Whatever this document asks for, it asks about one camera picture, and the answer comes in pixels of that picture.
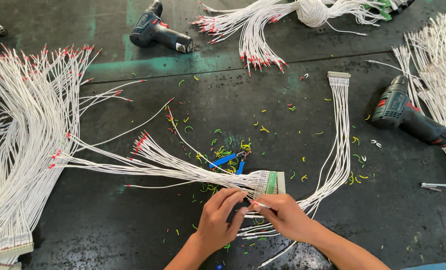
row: connector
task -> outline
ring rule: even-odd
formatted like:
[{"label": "connector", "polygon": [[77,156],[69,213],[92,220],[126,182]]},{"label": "connector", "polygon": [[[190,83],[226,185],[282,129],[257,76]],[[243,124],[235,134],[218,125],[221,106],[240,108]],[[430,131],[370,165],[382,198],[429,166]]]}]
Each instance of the connector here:
[{"label": "connector", "polygon": [[20,255],[33,252],[35,243],[22,244],[16,247],[0,250],[0,261],[6,258],[18,257]]},{"label": "connector", "polygon": [[330,77],[349,79],[351,78],[351,74],[346,72],[328,71],[328,78]]},{"label": "connector", "polygon": [[258,185],[256,186],[255,198],[262,194],[284,194],[285,188],[285,173],[282,171],[267,171],[260,172]]},{"label": "connector", "polygon": [[22,263],[17,262],[14,265],[0,265],[0,270],[22,270]]},{"label": "connector", "polygon": [[276,172],[276,186],[278,187],[278,194],[286,194],[285,173],[283,171]]}]

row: white connector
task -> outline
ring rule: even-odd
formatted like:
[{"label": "white connector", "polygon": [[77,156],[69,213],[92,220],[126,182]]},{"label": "white connector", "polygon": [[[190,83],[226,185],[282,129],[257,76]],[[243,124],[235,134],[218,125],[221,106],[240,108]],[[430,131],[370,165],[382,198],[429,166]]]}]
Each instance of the white connector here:
[{"label": "white connector", "polygon": [[278,194],[286,194],[285,173],[283,171],[276,172],[276,187],[278,187]]},{"label": "white connector", "polygon": [[328,71],[328,78],[330,77],[349,79],[351,78],[351,74],[346,72]]},{"label": "white connector", "polygon": [[20,255],[33,252],[34,246],[35,243],[31,242],[16,247],[0,250],[0,261],[7,258],[18,257]]}]

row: green wire scrap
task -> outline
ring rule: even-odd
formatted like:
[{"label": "green wire scrap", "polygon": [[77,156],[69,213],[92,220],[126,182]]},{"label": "green wire scrap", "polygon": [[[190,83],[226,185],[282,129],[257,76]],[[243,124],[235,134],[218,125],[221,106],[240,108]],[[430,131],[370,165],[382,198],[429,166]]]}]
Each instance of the green wire scrap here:
[{"label": "green wire scrap", "polygon": [[360,156],[358,156],[356,154],[352,154],[352,156],[356,156],[358,158],[358,162],[363,163],[363,161],[360,160]]}]

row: blue-handled pliers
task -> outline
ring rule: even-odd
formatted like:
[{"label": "blue-handled pliers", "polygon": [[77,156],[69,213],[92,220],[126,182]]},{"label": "blue-handled pliers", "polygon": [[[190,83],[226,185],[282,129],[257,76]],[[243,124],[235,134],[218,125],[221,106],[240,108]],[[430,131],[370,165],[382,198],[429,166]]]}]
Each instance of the blue-handled pliers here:
[{"label": "blue-handled pliers", "polygon": [[209,164],[209,167],[211,169],[215,168],[215,166],[220,166],[223,163],[227,163],[228,161],[232,160],[232,159],[236,159],[236,158],[241,158],[240,160],[240,165],[238,167],[238,170],[236,170],[235,175],[241,175],[241,172],[243,171],[243,166],[245,165],[245,158],[248,155],[248,152],[246,151],[241,151],[239,153],[232,153],[228,156],[223,156],[220,157],[219,159],[213,161],[212,163]]}]

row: finger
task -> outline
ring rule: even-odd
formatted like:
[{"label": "finger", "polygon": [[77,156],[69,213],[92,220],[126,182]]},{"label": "finger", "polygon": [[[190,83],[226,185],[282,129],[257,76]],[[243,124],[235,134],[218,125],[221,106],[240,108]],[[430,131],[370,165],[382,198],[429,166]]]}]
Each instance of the finger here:
[{"label": "finger", "polygon": [[220,209],[218,210],[218,213],[219,213],[220,217],[222,217],[222,218],[224,218],[226,220],[226,218],[230,214],[231,210],[233,209],[233,206],[235,206],[247,194],[248,194],[248,192],[246,192],[246,191],[244,191],[244,192],[240,191],[240,192],[233,193],[231,196],[229,196],[223,202],[223,204],[221,205]]},{"label": "finger", "polygon": [[248,207],[248,211],[256,211],[255,206],[256,206],[256,204],[254,204],[254,203],[250,204],[250,206]]},{"label": "finger", "polygon": [[262,210],[262,207],[260,205],[255,205],[253,206],[253,210],[259,213]]},{"label": "finger", "polygon": [[245,214],[247,212],[247,207],[241,207],[236,214],[233,216],[230,228],[228,228],[228,233],[234,239],[237,236],[238,229],[241,227],[243,220],[245,219]]},{"label": "finger", "polygon": [[281,227],[281,225],[283,224],[283,220],[277,217],[271,209],[260,207],[259,213],[260,215],[268,219],[268,221],[273,224],[273,227],[275,227],[275,229],[276,227]]},{"label": "finger", "polygon": [[238,188],[222,188],[220,191],[215,193],[213,197],[211,197],[206,204],[212,211],[218,211],[220,209],[223,202],[234,193],[241,191]]},{"label": "finger", "polygon": [[274,211],[280,211],[286,203],[286,194],[263,194],[255,201],[271,207]]}]

